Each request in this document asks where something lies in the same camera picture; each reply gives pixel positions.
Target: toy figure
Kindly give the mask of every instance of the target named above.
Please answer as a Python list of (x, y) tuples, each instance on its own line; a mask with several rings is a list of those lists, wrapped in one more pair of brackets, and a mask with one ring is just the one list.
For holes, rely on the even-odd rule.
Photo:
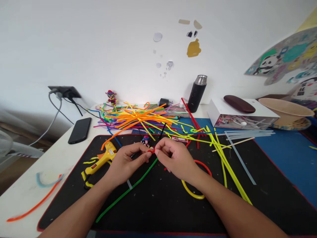
[(149, 138), (149, 136), (144, 136), (143, 139), (141, 140), (141, 143), (144, 144), (147, 147), (150, 147), (150, 138)]
[(116, 106), (116, 103), (118, 102), (118, 100), (116, 100), (115, 95), (116, 93), (112, 92), (111, 90), (108, 90), (108, 92), (106, 93), (108, 95), (108, 101), (107, 102), (111, 102), (111, 106)]

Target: bowl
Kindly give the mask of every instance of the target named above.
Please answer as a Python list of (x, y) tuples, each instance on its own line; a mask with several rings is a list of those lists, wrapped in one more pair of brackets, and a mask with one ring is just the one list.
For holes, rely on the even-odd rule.
[(259, 102), (280, 116), (275, 124), (284, 125), (315, 113), (301, 105), (281, 99), (261, 98)]

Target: silver bottle cap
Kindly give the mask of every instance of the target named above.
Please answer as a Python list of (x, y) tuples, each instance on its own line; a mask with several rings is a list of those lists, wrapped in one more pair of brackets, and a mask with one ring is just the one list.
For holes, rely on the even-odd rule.
[(198, 75), (195, 84), (197, 85), (206, 85), (207, 84), (207, 76), (206, 75)]

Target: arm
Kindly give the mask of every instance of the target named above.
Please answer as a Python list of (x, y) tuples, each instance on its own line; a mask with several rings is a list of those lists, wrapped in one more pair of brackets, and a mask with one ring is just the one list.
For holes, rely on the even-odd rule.
[[(148, 162), (152, 155), (148, 150), (149, 148), (141, 143), (123, 146), (103, 178), (53, 221), (39, 237), (85, 238), (109, 194), (125, 183), (144, 162)], [(138, 151), (143, 154), (132, 160), (130, 156)]]
[(183, 143), (163, 138), (156, 145), (155, 154), (176, 177), (195, 186), (205, 195), (230, 237), (287, 237), (259, 210), (202, 171)]

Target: storage box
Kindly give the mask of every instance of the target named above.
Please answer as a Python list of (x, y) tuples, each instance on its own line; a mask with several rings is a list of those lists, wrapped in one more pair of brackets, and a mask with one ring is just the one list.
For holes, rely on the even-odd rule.
[(266, 130), (280, 118), (255, 99), (243, 100), (250, 103), (256, 111), (243, 113), (230, 106), (223, 98), (212, 98), (207, 109), (212, 125), (233, 129)]

